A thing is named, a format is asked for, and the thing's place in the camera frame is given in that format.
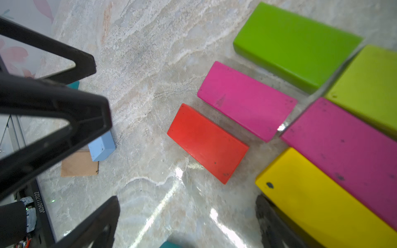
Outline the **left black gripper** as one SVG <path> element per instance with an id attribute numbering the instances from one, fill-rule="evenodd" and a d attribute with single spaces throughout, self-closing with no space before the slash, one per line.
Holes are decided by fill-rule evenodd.
<path id="1" fill-rule="evenodd" d="M 107 98 L 71 89 L 96 73 L 91 54 L 1 17 L 1 35 L 49 52 L 75 66 L 34 80 L 1 73 L 1 113 L 64 119 L 68 125 L 1 159 L 1 198 L 112 128 Z"/>

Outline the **red block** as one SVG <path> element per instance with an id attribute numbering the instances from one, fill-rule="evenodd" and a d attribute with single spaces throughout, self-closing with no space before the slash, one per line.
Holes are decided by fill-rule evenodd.
<path id="1" fill-rule="evenodd" d="M 167 135 L 224 185 L 249 150 L 248 145 L 184 103 Z"/>

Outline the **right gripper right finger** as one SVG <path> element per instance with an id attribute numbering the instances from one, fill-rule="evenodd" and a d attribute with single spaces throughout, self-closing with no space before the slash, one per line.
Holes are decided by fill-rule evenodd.
<path id="1" fill-rule="evenodd" d="M 265 248 L 308 248 L 305 232 L 265 195 L 258 195 L 255 213 Z"/>

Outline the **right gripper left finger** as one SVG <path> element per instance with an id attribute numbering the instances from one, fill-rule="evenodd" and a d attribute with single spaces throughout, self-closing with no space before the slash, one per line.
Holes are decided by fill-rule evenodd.
<path id="1" fill-rule="evenodd" d="M 120 216 L 117 196 L 110 197 L 53 248 L 111 248 Z"/>

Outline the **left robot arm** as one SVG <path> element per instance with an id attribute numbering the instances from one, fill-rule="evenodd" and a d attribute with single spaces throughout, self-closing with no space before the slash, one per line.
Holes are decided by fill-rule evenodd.
<path id="1" fill-rule="evenodd" d="M 69 124 L 1 158 L 1 200 L 39 174 L 77 152 L 112 128 L 107 98 L 73 90 L 67 84 L 96 73 L 91 54 L 1 17 L 1 35 L 59 57 L 75 66 L 39 79 L 12 75 L 1 56 L 1 114 L 64 119 Z M 1 206 L 1 248 L 27 237 L 26 205 Z M 112 248 L 120 217 L 111 196 L 51 248 Z"/>

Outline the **lime green block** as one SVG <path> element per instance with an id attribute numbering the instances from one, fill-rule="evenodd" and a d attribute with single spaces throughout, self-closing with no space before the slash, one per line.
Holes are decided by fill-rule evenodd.
<path id="1" fill-rule="evenodd" d="M 397 138 L 397 53 L 366 45 L 348 64 L 325 98 Z"/>

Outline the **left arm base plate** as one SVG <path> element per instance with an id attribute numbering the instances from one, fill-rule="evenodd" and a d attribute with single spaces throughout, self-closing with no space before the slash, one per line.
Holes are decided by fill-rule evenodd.
<path id="1" fill-rule="evenodd" d="M 53 246 L 56 243 L 55 235 L 37 179 L 32 180 L 20 188 L 14 194 L 14 197 L 18 201 L 24 197 L 31 197 L 33 199 L 26 206 L 27 211 L 31 208 L 35 208 L 36 210 L 35 229 L 29 232 L 26 237 L 30 241 L 29 248 L 50 248 Z"/>

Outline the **yellow block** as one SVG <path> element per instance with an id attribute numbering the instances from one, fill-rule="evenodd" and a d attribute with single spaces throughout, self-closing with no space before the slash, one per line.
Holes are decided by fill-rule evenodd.
<path id="1" fill-rule="evenodd" d="M 397 233 L 293 148 L 255 180 L 295 224 L 327 248 L 395 248 Z"/>

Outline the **magenta block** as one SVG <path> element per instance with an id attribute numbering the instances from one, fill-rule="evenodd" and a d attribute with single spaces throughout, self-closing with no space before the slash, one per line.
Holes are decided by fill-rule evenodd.
<path id="1" fill-rule="evenodd" d="M 319 98 L 281 135 L 391 228 L 397 228 L 397 143 Z"/>
<path id="2" fill-rule="evenodd" d="M 197 96 L 267 143 L 297 104 L 296 99 L 218 61 Z"/>

